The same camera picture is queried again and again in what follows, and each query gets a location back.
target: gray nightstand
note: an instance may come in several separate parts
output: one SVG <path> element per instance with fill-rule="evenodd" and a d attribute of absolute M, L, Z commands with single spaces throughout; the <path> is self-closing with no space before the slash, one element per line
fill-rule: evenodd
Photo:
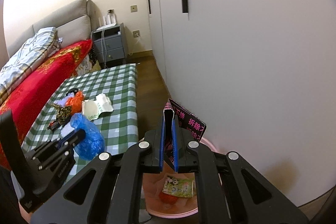
<path fill-rule="evenodd" d="M 91 39 L 94 43 L 94 51 L 99 63 L 104 63 L 104 58 L 106 56 L 106 62 L 122 59 L 123 64 L 126 64 L 128 48 L 124 31 L 124 23 L 104 29 L 106 49 L 104 42 L 102 43 L 101 41 L 102 31 L 103 30 L 93 31 L 91 33 Z"/>

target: silver screw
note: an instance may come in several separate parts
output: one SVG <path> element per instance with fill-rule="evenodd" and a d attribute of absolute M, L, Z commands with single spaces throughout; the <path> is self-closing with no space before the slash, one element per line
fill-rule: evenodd
<path fill-rule="evenodd" d="M 231 160 L 237 160 L 239 158 L 239 155 L 236 152 L 230 152 L 228 157 Z"/>
<path fill-rule="evenodd" d="M 107 160 L 110 157 L 109 153 L 103 152 L 99 154 L 99 159 L 100 160 Z"/>
<path fill-rule="evenodd" d="M 199 146 L 199 143 L 195 141 L 191 141 L 188 143 L 188 145 L 190 148 L 197 148 Z"/>
<path fill-rule="evenodd" d="M 141 142 L 141 143 L 139 143 L 139 147 L 140 148 L 147 148 L 147 147 L 149 147 L 149 142 Z"/>

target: red blanket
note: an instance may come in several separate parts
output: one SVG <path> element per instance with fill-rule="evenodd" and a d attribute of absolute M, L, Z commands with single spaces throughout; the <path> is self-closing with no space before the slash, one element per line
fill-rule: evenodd
<path fill-rule="evenodd" d="M 91 47 L 92 41 L 89 39 L 56 52 L 33 71 L 1 105 L 0 114 L 12 110 L 20 144 L 51 95 L 72 75 Z M 1 144 L 0 165 L 10 169 Z"/>

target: checkered tablecloth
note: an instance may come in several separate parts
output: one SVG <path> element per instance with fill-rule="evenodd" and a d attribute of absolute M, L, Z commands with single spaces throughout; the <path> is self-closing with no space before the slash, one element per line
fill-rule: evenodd
<path fill-rule="evenodd" d="M 93 122 L 105 138 L 105 151 L 112 155 L 125 152 L 127 148 L 138 142 L 136 80 L 135 64 L 117 66 L 66 79 L 33 123 L 21 146 L 23 151 L 28 152 L 41 142 L 60 137 L 60 128 L 54 132 L 47 129 L 49 123 L 56 119 L 56 110 L 51 103 L 64 98 L 70 89 L 78 88 L 83 91 L 85 99 L 95 99 L 100 93 L 105 93 L 111 99 L 114 111 L 102 113 Z M 75 160 L 76 164 L 71 169 L 67 180 L 88 163 L 80 159 L 77 153 L 75 153 Z"/>

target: headboard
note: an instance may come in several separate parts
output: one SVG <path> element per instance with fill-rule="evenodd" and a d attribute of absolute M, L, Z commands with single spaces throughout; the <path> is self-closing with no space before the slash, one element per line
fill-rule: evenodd
<path fill-rule="evenodd" d="M 75 0 L 70 4 L 57 9 L 55 12 L 35 22 L 15 42 L 8 46 L 7 51 L 11 57 L 22 44 L 33 37 L 39 29 L 56 27 L 58 37 L 63 38 L 61 48 L 75 42 L 90 38 L 91 31 L 98 28 L 96 5 L 92 0 Z"/>

